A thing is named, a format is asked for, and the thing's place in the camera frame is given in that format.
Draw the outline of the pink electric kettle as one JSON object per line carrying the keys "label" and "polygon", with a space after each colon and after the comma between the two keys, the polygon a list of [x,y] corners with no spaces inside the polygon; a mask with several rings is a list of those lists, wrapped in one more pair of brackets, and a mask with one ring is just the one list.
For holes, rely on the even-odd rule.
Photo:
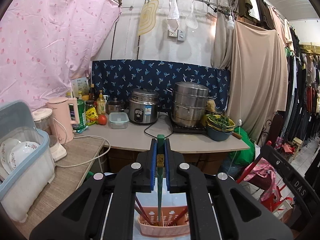
{"label": "pink electric kettle", "polygon": [[61,145],[73,140],[73,126],[80,122],[76,98],[57,97],[47,102],[52,110],[54,134]]}

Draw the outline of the small lidded steel pot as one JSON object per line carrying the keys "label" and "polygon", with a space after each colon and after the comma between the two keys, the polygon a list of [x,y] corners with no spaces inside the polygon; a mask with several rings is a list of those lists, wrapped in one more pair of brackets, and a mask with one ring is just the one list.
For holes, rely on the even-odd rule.
{"label": "small lidded steel pot", "polygon": [[117,98],[114,98],[113,100],[109,100],[106,104],[107,114],[114,113],[114,112],[123,112],[124,106],[125,104],[122,100],[118,100]]}

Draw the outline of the blue basin with vegetables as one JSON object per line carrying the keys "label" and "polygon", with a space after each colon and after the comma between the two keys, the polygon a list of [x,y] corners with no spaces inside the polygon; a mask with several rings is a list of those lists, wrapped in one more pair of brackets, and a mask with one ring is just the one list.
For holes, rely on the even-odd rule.
{"label": "blue basin with vegetables", "polygon": [[206,119],[207,135],[214,141],[225,141],[235,129],[232,119],[224,115],[208,114]]}

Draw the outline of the beige hanging curtain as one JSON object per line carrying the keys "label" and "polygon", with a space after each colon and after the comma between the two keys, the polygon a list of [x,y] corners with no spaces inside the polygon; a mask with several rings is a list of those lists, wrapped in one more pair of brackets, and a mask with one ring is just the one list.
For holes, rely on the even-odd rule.
{"label": "beige hanging curtain", "polygon": [[277,31],[239,21],[231,30],[219,12],[211,64],[231,72],[227,116],[241,120],[242,128],[257,140],[265,121],[286,109],[287,59]]}

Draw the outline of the green bottle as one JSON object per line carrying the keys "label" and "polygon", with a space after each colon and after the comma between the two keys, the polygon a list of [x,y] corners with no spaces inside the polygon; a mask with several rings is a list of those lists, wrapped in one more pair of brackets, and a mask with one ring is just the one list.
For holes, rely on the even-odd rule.
{"label": "green bottle", "polygon": [[84,100],[78,99],[77,104],[78,104],[78,113],[79,113],[79,123],[76,125],[73,125],[73,128],[76,131],[79,131],[79,130],[86,128],[87,122],[86,122],[86,111],[85,111]]}

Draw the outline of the stainless steel steamer pot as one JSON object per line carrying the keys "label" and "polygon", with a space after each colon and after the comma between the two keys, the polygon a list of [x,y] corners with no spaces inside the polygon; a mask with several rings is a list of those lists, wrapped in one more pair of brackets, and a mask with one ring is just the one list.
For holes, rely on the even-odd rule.
{"label": "stainless steel steamer pot", "polygon": [[209,99],[209,89],[194,82],[177,82],[172,89],[171,118],[185,128],[195,127],[202,119]]}

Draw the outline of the clear food storage container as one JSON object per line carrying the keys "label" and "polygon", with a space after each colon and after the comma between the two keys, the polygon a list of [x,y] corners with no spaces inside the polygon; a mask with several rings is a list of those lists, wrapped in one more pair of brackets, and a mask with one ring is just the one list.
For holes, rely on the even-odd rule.
{"label": "clear food storage container", "polygon": [[125,112],[112,112],[108,116],[108,125],[111,129],[126,129],[129,117]]}

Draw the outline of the red tomato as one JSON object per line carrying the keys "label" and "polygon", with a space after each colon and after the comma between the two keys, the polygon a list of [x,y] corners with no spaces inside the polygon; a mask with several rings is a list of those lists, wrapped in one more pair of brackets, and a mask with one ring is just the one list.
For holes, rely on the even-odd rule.
{"label": "red tomato", "polygon": [[103,126],[107,124],[106,115],[101,114],[101,115],[98,116],[98,124],[99,125],[103,125]]}

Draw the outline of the white blender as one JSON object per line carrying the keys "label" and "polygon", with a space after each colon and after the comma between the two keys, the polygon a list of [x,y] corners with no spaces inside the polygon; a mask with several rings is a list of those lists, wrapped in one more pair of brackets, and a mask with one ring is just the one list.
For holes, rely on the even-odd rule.
{"label": "white blender", "polygon": [[32,112],[37,129],[43,130],[49,135],[49,148],[55,162],[67,155],[67,151],[60,144],[55,135],[53,111],[49,108],[40,108]]}

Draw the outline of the white dish drainer box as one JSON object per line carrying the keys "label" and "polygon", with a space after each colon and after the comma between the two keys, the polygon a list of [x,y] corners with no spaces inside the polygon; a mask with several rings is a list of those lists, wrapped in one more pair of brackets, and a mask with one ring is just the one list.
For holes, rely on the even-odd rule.
{"label": "white dish drainer box", "polygon": [[54,161],[49,149],[49,135],[42,130],[17,128],[1,138],[36,142],[40,146],[1,184],[1,205],[9,218],[24,223],[28,211],[44,187],[55,177]]}

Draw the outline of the green bag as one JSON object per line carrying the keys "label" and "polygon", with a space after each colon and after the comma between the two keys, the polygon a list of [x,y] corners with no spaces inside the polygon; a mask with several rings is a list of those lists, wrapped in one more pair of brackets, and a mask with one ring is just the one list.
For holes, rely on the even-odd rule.
{"label": "green bag", "polygon": [[247,166],[255,158],[255,145],[249,138],[248,134],[241,127],[236,127],[235,133],[241,136],[240,141],[243,143],[243,148],[229,152],[228,157],[236,165]]}

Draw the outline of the navy floral backsplash cloth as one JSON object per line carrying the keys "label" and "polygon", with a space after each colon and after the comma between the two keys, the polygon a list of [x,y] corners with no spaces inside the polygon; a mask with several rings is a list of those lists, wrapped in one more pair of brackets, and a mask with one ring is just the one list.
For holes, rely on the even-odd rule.
{"label": "navy floral backsplash cloth", "polygon": [[159,94],[162,109],[171,107],[167,91],[180,81],[194,82],[209,89],[218,112],[227,108],[231,74],[194,64],[156,60],[101,60],[92,63],[92,82],[109,99],[126,102],[135,88],[148,88]]}

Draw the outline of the pink perforated utensil holder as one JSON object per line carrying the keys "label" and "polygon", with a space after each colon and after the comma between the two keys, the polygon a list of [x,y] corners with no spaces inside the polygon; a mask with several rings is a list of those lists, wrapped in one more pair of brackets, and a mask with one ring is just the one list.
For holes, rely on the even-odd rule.
{"label": "pink perforated utensil holder", "polygon": [[157,238],[173,238],[182,237],[190,234],[189,214],[188,212],[179,219],[174,225],[172,221],[186,206],[165,206],[161,208],[161,223],[158,225],[158,211],[155,206],[145,206],[148,218],[151,220],[150,225],[141,215],[138,216],[138,224],[140,227],[140,234],[146,237]]}

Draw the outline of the grey-blue dish drainer lid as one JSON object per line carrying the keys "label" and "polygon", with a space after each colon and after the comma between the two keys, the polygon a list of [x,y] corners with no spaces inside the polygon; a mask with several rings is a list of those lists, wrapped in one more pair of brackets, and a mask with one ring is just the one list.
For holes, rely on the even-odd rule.
{"label": "grey-blue dish drainer lid", "polygon": [[28,105],[21,100],[1,103],[1,143],[10,138],[49,145],[48,134],[36,128]]}

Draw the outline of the green chopstick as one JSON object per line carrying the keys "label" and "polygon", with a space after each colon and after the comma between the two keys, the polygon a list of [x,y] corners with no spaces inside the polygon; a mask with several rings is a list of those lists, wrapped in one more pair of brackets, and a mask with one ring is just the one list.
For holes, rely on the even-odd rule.
{"label": "green chopstick", "polygon": [[163,168],[164,168],[164,141],[163,134],[157,135],[157,211],[158,211],[158,225],[161,223],[161,208],[162,208],[162,189],[163,189]]}

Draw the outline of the oil bottle yellow label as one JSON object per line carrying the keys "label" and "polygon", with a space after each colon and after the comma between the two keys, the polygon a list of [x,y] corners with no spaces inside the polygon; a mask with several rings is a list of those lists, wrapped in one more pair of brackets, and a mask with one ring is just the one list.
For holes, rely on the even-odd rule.
{"label": "oil bottle yellow label", "polygon": [[103,97],[103,91],[99,90],[99,96],[97,98],[97,114],[106,114],[106,100]]}

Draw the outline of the yellow cutting board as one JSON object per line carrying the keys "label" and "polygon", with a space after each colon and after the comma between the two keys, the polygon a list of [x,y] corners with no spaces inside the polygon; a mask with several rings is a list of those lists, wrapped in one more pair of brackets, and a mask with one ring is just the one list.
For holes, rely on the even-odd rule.
{"label": "yellow cutting board", "polygon": [[150,0],[143,5],[138,25],[138,36],[149,33],[155,27],[158,4],[158,0]]}

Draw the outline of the silver rice cooker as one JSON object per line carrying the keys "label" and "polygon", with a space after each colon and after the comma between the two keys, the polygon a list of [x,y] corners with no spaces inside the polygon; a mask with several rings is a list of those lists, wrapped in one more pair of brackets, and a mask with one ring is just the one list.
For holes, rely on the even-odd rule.
{"label": "silver rice cooker", "polygon": [[129,97],[129,120],[149,125],[157,121],[159,94],[148,88],[135,88]]}

